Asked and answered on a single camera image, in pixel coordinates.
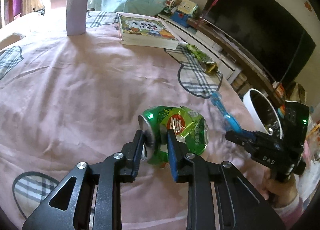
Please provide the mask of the person's right hand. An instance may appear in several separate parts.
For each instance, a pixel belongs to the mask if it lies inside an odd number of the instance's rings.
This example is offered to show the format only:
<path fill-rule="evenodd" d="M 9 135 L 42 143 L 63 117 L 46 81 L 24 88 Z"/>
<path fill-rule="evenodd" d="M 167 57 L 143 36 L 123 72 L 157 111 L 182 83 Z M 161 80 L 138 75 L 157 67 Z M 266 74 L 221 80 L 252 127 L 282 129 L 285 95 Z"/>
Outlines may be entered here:
<path fill-rule="evenodd" d="M 298 195 L 296 178 L 292 175 L 288 181 L 279 182 L 271 177 L 270 169 L 264 172 L 262 181 L 262 196 L 275 208 L 282 208 L 289 205 Z"/>

